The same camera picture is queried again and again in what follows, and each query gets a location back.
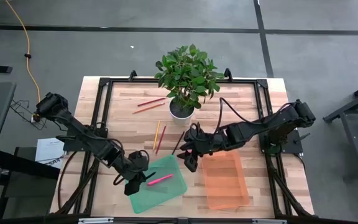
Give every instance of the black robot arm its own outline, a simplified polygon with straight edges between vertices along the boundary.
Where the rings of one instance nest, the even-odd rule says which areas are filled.
[[[81,124],[69,112],[67,100],[59,94],[48,93],[37,104],[35,115],[62,124],[70,130],[73,136],[60,136],[59,140],[77,141],[84,150],[91,152],[105,166],[113,166],[123,179],[129,181],[125,186],[126,195],[139,191],[139,185],[146,180],[143,171],[149,166],[149,155],[142,155],[142,152],[146,154],[145,151],[133,152],[126,158],[121,143],[118,144],[115,139],[101,138],[95,135],[94,127]]]
[[[255,121],[244,119],[242,122],[217,127],[215,133],[205,133],[199,123],[192,124],[185,134],[186,143],[180,147],[186,152],[178,156],[185,159],[185,165],[190,171],[195,172],[198,156],[238,149],[254,135],[260,133],[267,133],[264,139],[267,145],[283,144],[286,143],[287,135],[291,131],[295,128],[310,127],[315,119],[309,106],[296,100],[283,105],[280,110],[270,116]]]

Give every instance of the green tray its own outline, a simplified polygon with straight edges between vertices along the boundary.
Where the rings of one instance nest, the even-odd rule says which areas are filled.
[[[169,155],[149,164],[149,169],[145,171],[145,175],[148,176],[153,172],[155,174],[140,185],[140,190],[136,194],[129,196],[132,208],[136,214],[182,195],[187,191],[185,180],[181,175],[175,156]],[[169,174],[173,174],[173,177],[153,186],[147,186],[147,183],[150,181]]]

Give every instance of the pencil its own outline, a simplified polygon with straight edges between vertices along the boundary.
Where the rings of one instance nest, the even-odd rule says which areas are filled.
[[[157,155],[157,153],[158,153],[158,150],[160,149],[161,141],[162,141],[162,138],[164,137],[164,133],[165,133],[165,128],[167,128],[167,125],[165,125],[165,126],[164,126],[164,129],[162,130],[160,142],[158,143],[157,150],[155,151],[155,154],[156,154],[156,155]]]
[[[160,104],[158,104],[158,105],[149,106],[148,108],[144,108],[144,109],[135,111],[135,112],[133,112],[132,114],[137,114],[137,113],[140,113],[140,112],[145,111],[145,110],[149,110],[149,109],[152,109],[152,108],[156,108],[156,107],[158,107],[158,106],[162,106],[162,105],[164,105],[164,104],[165,104],[165,102],[164,102],[164,103],[160,103]]]
[[[178,145],[179,145],[179,142],[180,142],[180,140],[183,138],[183,135],[185,134],[185,132],[183,131],[183,133],[181,134],[181,136],[180,136],[180,139],[178,140],[178,143],[177,143],[177,145],[175,146],[175,148],[173,149],[173,151],[172,151],[172,155],[175,153],[175,151],[177,150],[177,147],[178,147]]]
[[[159,98],[159,99],[152,100],[152,101],[148,101],[148,102],[146,102],[146,103],[141,103],[141,104],[139,104],[139,105],[137,105],[137,106],[143,106],[143,105],[146,105],[146,104],[149,104],[149,103],[154,103],[154,102],[157,102],[157,101],[160,101],[160,100],[164,100],[164,99],[166,99],[166,97]]]
[[[153,152],[154,152],[154,149],[155,149],[155,143],[157,142],[158,131],[159,131],[159,129],[160,129],[160,122],[161,122],[161,121],[158,121],[157,130],[156,130],[156,132],[155,132]]]

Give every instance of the orange tray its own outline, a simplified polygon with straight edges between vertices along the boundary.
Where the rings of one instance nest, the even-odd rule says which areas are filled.
[[[215,152],[201,159],[208,207],[212,210],[249,204],[246,180],[237,150]]]

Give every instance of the pink marker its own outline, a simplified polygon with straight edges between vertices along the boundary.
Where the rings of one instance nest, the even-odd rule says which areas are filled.
[[[162,180],[168,179],[168,178],[170,178],[170,177],[173,177],[173,174],[166,175],[165,177],[161,177],[161,178],[159,178],[159,179],[157,179],[157,180],[150,181],[149,183],[147,183],[147,186],[152,186],[152,185],[154,185],[154,184],[156,184],[156,183],[159,183],[159,182],[161,182]]]

